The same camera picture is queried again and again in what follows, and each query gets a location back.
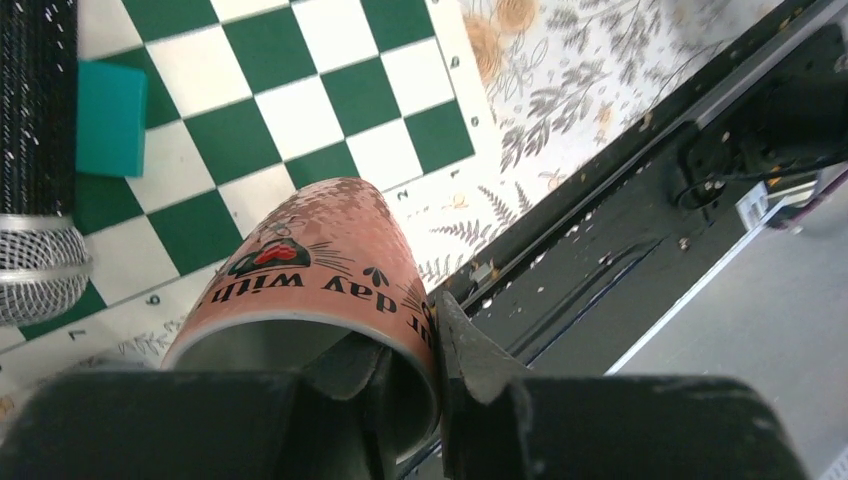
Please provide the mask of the floral table mat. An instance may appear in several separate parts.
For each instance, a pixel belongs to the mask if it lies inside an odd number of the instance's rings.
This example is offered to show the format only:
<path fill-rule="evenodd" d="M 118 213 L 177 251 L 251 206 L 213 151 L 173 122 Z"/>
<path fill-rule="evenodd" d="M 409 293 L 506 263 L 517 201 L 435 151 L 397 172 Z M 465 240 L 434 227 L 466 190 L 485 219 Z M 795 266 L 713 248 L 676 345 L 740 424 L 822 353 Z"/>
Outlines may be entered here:
<path fill-rule="evenodd" d="M 411 208 L 391 203 L 428 287 L 453 274 L 775 8 L 772 1 L 454 2 L 499 156 L 490 174 L 432 182 Z M 2 419 L 59 372 L 159 365 L 226 257 L 183 284 L 160 286 L 156 305 L 124 318 L 77 322 L 1 344 Z"/>

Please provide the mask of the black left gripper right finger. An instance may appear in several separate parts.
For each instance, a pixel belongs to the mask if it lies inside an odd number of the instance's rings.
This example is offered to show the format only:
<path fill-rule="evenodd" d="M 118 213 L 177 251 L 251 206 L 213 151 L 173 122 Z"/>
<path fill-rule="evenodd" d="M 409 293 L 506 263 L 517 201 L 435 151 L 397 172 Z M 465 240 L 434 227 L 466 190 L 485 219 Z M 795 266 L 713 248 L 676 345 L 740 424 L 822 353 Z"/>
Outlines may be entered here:
<path fill-rule="evenodd" d="M 450 479 L 803 479 L 775 412 L 715 376 L 548 376 L 435 299 Z"/>

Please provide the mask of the green white chessboard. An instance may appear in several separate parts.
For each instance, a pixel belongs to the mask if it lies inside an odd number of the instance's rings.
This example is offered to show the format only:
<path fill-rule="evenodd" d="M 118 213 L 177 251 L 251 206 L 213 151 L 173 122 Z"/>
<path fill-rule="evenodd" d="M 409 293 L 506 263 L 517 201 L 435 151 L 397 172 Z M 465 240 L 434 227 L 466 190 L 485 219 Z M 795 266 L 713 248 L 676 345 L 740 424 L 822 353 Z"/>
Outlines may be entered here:
<path fill-rule="evenodd" d="M 432 182 L 496 170 L 454 1 L 82 1 L 82 59 L 148 85 L 138 178 L 82 175 L 94 259 L 77 305 L 5 328 L 9 347 L 124 318 L 229 255 L 295 188 L 361 176 L 411 208 Z"/>

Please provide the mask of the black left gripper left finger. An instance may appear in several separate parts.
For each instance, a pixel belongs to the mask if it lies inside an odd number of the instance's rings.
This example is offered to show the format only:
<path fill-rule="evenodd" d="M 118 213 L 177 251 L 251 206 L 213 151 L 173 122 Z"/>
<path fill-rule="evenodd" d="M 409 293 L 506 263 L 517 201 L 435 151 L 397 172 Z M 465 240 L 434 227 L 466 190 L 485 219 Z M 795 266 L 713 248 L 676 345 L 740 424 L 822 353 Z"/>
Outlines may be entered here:
<path fill-rule="evenodd" d="M 386 479 L 395 365 L 351 334 L 299 371 L 91 371 L 36 392 L 5 479 Z"/>

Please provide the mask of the teal block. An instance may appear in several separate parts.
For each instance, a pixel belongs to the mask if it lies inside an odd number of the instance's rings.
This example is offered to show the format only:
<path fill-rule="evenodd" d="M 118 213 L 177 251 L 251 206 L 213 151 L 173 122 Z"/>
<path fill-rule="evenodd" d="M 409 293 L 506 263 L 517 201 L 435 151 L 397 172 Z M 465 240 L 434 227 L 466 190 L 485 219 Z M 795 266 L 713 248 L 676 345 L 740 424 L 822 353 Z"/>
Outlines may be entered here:
<path fill-rule="evenodd" d="M 143 175 L 146 74 L 99 61 L 78 65 L 76 171 L 106 177 Z"/>

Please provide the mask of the black glitter microphone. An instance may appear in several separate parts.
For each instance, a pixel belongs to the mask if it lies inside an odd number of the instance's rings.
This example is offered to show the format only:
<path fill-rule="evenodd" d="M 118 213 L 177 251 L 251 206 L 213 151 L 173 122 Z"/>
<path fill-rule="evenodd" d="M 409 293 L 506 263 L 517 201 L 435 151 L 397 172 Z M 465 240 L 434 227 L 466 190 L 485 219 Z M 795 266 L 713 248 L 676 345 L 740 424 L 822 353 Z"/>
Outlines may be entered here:
<path fill-rule="evenodd" d="M 1 324 L 49 321 L 82 297 L 92 257 L 73 220 L 78 4 L 1 4 Z"/>

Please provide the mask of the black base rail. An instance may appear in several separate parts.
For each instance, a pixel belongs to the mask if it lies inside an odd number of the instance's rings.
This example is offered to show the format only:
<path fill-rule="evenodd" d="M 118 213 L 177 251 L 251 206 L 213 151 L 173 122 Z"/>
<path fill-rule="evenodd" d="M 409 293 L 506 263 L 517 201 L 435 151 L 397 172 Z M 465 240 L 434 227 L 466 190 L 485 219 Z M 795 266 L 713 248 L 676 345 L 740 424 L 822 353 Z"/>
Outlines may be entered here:
<path fill-rule="evenodd" d="M 754 236 L 807 208 L 742 201 L 764 182 L 847 163 L 847 5 L 785 1 L 435 291 L 529 369 L 624 364 Z M 403 479 L 450 479 L 442 442 Z"/>

